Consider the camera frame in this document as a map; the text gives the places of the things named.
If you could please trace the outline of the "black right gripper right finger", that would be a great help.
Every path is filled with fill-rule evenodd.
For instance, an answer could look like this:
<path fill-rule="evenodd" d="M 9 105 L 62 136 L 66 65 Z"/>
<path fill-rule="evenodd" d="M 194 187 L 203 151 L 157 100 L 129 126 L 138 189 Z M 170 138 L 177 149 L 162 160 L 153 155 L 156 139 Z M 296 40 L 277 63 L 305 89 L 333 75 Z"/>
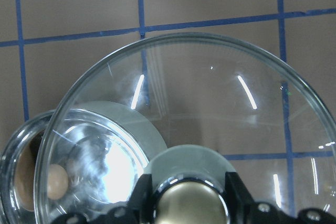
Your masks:
<path fill-rule="evenodd" d="M 225 173 L 225 193 L 232 223 L 257 223 L 256 202 L 236 172 Z"/>

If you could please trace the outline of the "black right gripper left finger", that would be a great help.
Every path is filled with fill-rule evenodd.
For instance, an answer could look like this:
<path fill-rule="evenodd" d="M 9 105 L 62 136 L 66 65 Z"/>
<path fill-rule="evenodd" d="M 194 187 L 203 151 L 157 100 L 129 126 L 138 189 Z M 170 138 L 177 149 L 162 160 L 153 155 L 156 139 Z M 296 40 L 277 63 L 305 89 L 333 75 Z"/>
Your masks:
<path fill-rule="evenodd" d="M 153 183 L 151 174 L 142 174 L 127 203 L 129 223 L 153 221 Z"/>

